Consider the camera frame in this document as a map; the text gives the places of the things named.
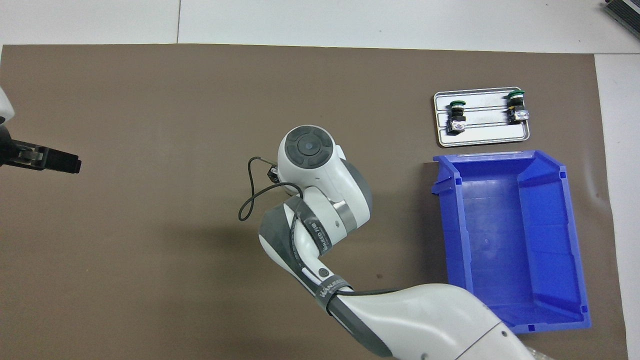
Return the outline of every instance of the blue container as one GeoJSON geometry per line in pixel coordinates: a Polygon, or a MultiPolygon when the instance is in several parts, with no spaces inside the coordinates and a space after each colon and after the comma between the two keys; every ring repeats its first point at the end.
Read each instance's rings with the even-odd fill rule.
{"type": "Polygon", "coordinates": [[[433,159],[449,282],[517,334],[590,327],[565,166],[541,151],[433,159]]]}

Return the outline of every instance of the brown mat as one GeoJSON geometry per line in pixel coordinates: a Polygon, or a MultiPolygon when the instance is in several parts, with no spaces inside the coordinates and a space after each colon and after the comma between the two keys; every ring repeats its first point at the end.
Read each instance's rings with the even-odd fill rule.
{"type": "MultiPolygon", "coordinates": [[[[445,281],[437,154],[542,149],[564,162],[593,327],[522,336],[558,359],[624,359],[593,56],[238,45],[19,45],[0,84],[14,138],[78,175],[0,170],[7,359],[374,359],[263,253],[246,160],[317,124],[374,191],[325,258],[359,290],[445,281]],[[531,139],[441,149],[437,91],[519,86],[531,139]]],[[[257,187],[268,184],[258,169],[257,187]]]]}

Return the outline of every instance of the silver tray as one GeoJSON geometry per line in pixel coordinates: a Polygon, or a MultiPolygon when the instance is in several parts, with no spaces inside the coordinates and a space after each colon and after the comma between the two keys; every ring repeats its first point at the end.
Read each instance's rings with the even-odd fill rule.
{"type": "Polygon", "coordinates": [[[437,92],[433,96],[438,142],[444,147],[488,143],[521,142],[529,138],[529,121],[510,124],[507,119],[507,94],[521,90],[517,86],[476,90],[437,92]],[[467,126],[458,135],[447,133],[449,103],[463,100],[467,126]]]}

